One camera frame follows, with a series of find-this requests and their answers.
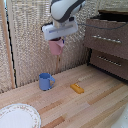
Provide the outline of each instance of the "wooden countertop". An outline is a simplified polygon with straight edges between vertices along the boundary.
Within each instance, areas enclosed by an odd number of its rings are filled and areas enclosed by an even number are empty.
[[[39,89],[39,82],[0,95],[0,109],[15,103],[29,104],[41,116],[41,128],[111,128],[128,103],[128,86],[91,67],[82,65],[53,76],[54,87]],[[77,94],[70,88],[84,88]]]

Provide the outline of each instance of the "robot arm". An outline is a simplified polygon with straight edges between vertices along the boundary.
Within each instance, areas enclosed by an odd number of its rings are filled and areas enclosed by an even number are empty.
[[[85,5],[85,0],[52,0],[50,13],[53,19],[63,23]]]
[[[45,40],[77,32],[78,25],[74,15],[85,5],[85,0],[49,0],[49,2],[53,24],[46,24],[42,27]]]

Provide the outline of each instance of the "yellow sponge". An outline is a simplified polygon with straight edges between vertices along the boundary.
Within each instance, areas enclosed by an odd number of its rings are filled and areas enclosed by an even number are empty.
[[[84,89],[81,88],[78,84],[72,84],[70,87],[78,94],[84,93]]]

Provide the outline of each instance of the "cabinet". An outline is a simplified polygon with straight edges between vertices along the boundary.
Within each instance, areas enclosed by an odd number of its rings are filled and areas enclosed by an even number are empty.
[[[114,9],[99,12],[86,24],[118,29],[86,27],[84,45],[92,49],[90,63],[128,80],[128,13]]]

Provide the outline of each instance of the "wooden drawer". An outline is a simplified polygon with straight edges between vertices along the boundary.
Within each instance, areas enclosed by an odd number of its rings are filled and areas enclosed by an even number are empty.
[[[87,24],[100,28],[116,28],[121,25],[124,25],[125,22],[87,19]],[[84,45],[88,48],[92,48],[111,55],[115,55],[117,57],[128,59],[127,30],[128,25],[115,30],[104,30],[86,27]]]
[[[90,63],[128,80],[128,60],[92,50]]]

